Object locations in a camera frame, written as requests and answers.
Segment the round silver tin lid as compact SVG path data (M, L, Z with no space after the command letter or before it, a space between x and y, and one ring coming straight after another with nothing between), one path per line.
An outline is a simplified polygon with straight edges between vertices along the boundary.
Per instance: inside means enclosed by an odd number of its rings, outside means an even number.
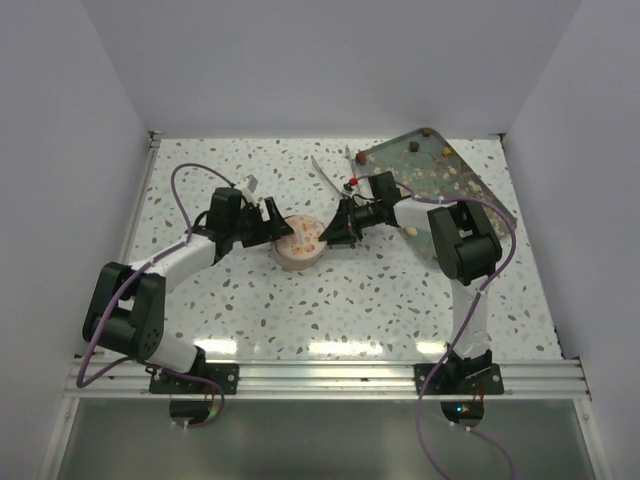
M319 237L325 230L324 224L317 218L308 215L293 215L285 219L293 228L291 236L277 240L275 243L285 246L303 246L314 243L327 243L320 241Z

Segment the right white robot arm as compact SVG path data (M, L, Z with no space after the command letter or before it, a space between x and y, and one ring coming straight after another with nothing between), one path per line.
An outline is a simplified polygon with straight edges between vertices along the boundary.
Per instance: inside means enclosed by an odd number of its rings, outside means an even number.
M351 245L363 230L379 224L424 228L431 235L441 272L451 281L453 332L443 360L451 389L468 392L492 365L488 338L489 281L495 278L502 245L481 199L419 196L390 172L367 178L372 199L358 205L352 195L339 201L335 216L321 234L327 244Z

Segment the round silver tin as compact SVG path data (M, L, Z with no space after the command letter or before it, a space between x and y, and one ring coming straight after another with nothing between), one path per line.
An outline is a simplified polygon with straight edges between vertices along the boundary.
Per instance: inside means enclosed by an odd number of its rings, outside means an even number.
M325 249L325 243L303 246L285 246L274 243L273 257L276 263L287 271L302 271L315 265Z

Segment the metal tongs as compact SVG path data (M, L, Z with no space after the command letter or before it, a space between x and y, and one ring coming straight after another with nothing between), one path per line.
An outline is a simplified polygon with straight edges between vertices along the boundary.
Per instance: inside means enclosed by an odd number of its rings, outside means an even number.
M361 189L360 189L359 183L355 187L351 187L348 184L349 179L352 177L357 177L357 174L358 174L355 157L351 153L351 150L348 145L346 145L343 149L343 158L349 167L350 175L348 177L344 177L342 183L338 182L339 180L338 176L330 175L329 172L324 168L324 165L320 163L314 156L310 157L310 161L311 161L311 165L313 166L314 170L319 175L319 177L322 178L327 183L330 189L337 196L353 198L356 195L361 194Z

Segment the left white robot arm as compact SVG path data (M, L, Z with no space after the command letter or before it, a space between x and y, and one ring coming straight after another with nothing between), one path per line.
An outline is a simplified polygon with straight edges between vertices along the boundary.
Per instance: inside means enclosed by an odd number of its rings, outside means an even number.
M185 238L137 263L103 266L82 328L87 350L81 372L100 346L172 371L185 392L201 390L208 379L204 351L164 333L166 295L214 266L236 243L249 248L292 235L273 198L264 202L267 218L249 191L220 187L212 194L205 222L192 226Z

